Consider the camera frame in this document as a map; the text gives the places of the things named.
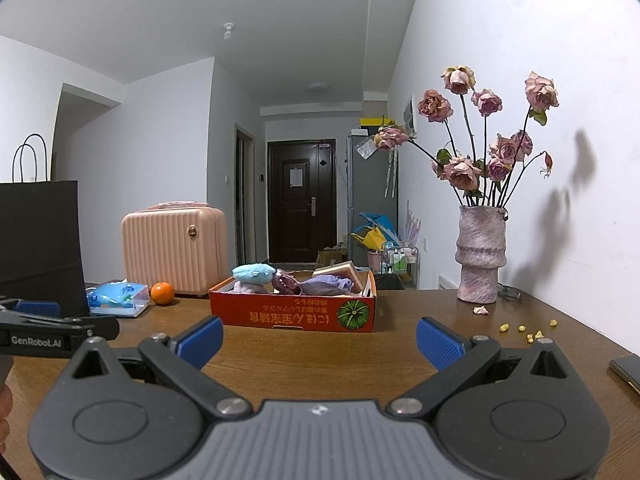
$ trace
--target door handle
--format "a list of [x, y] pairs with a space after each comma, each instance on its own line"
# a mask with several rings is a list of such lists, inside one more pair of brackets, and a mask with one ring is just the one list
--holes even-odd
[[311, 216], [316, 216], [316, 197], [311, 197], [311, 204], [307, 204], [311, 206]]

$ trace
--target orange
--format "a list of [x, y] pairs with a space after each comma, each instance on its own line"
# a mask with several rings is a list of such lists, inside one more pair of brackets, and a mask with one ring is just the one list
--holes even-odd
[[170, 283], [160, 282], [151, 287], [151, 299], [158, 305], [166, 305], [174, 300], [174, 288]]

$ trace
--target pink suitcase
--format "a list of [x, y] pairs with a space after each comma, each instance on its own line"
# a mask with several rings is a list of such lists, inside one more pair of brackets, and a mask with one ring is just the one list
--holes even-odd
[[126, 215], [122, 246], [127, 280], [169, 282], [176, 294], [203, 296], [228, 278], [226, 221], [199, 202], [169, 202]]

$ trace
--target pink ceramic vase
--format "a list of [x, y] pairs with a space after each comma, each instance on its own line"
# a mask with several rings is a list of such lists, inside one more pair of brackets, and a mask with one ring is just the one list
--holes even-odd
[[498, 269], [507, 264], [505, 213], [498, 207], [460, 206], [460, 300], [488, 304], [498, 299]]

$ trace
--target gray gripper base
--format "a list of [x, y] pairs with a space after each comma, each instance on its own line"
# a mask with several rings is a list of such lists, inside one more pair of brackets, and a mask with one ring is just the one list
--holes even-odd
[[424, 425], [371, 400], [268, 401], [257, 415], [214, 427], [166, 480], [468, 480]]

